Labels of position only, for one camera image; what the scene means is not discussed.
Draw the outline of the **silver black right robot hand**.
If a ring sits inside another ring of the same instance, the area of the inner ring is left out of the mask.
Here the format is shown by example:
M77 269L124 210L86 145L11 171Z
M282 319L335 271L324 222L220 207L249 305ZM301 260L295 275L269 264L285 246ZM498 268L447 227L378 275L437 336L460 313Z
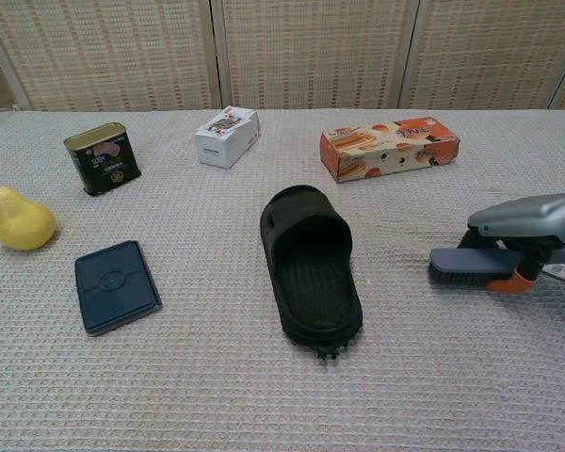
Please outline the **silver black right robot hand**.
M565 193L501 202L473 213L461 249L496 249L503 243L522 258L509 277L486 282L498 294L522 294L537 281L556 250L565 249Z

